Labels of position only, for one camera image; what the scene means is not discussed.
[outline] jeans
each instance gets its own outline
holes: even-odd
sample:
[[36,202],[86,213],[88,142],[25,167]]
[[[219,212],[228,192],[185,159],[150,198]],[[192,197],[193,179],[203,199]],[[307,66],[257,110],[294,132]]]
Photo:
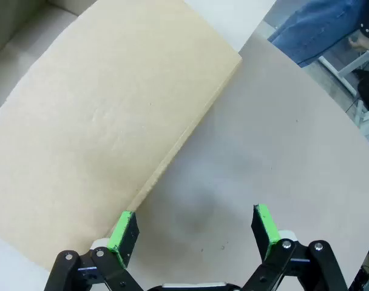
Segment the jeans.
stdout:
[[360,27],[367,0],[312,0],[268,40],[300,67],[311,64]]

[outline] beige cardboard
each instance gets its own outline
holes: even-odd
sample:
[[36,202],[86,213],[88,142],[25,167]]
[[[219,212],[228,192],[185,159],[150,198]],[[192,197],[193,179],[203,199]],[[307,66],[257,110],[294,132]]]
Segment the beige cardboard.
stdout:
[[100,0],[0,109],[0,236],[51,268],[135,209],[240,63],[176,0]]

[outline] metal frame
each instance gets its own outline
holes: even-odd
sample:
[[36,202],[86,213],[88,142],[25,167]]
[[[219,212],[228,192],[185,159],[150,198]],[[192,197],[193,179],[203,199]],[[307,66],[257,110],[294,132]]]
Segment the metal frame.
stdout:
[[[357,96],[356,89],[354,89],[353,86],[345,79],[345,76],[351,73],[354,69],[358,68],[360,65],[369,61],[369,51],[365,52],[363,55],[339,71],[337,71],[336,68],[334,68],[333,65],[330,64],[323,56],[321,56],[318,60],[342,83],[342,85],[345,86],[345,88],[354,97]],[[365,108],[362,100],[359,100],[357,104],[354,123],[360,128],[363,135],[369,135],[369,111]]]

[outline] table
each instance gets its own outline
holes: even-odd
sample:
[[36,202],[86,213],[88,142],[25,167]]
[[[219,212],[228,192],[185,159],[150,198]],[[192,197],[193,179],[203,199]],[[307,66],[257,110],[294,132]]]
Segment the table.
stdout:
[[[243,284],[260,263],[252,205],[302,244],[327,240],[347,284],[369,248],[369,143],[298,66],[254,34],[242,67],[137,211],[130,272]],[[281,290],[299,290],[289,278]]]

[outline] gray floor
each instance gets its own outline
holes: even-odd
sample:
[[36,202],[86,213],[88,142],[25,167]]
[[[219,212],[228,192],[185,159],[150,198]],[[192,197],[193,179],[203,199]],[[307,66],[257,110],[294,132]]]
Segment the gray floor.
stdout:
[[[274,31],[275,29],[265,21],[257,27],[257,32],[264,38],[268,38]],[[309,74],[351,119],[354,118],[356,114],[356,104],[352,105],[354,98],[332,73],[318,61],[303,68],[303,71]]]

